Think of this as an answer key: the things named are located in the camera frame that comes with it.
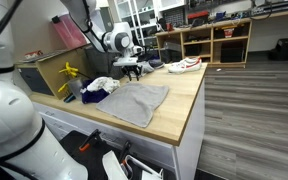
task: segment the gray floor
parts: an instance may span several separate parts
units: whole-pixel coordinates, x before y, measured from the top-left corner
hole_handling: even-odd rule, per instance
[[[288,180],[288,62],[251,55],[206,75],[198,168],[227,179]]]

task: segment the shoe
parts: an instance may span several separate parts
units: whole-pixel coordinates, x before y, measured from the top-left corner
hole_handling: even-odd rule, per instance
[[[165,63],[159,59],[149,60],[148,63],[154,69],[160,69],[160,68],[164,67],[164,65],[165,65]]]
[[[172,63],[168,68],[168,72],[181,74],[184,72],[198,71],[201,69],[202,59],[200,57],[196,58],[185,58],[180,62]]]

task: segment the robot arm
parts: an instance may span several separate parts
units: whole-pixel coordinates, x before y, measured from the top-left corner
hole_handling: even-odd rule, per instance
[[[102,30],[92,20],[99,18],[95,12],[96,0],[61,0],[70,12],[71,18],[100,52],[120,53],[115,66],[136,66],[134,54],[142,52],[139,46],[134,46],[132,33],[128,23],[115,23],[112,32]]]

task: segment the gray towel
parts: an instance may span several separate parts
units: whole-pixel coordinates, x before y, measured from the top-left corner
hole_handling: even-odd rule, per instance
[[[99,102],[96,108],[137,126],[147,127],[168,89],[167,86],[128,83]]]

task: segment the blue cloth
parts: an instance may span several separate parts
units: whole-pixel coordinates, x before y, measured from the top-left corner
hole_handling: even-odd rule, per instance
[[[83,88],[87,88],[94,80],[86,80],[83,82]],[[104,89],[100,89],[98,91],[89,92],[86,91],[82,93],[82,102],[83,104],[87,103],[98,103],[106,98],[110,93],[106,92]]]

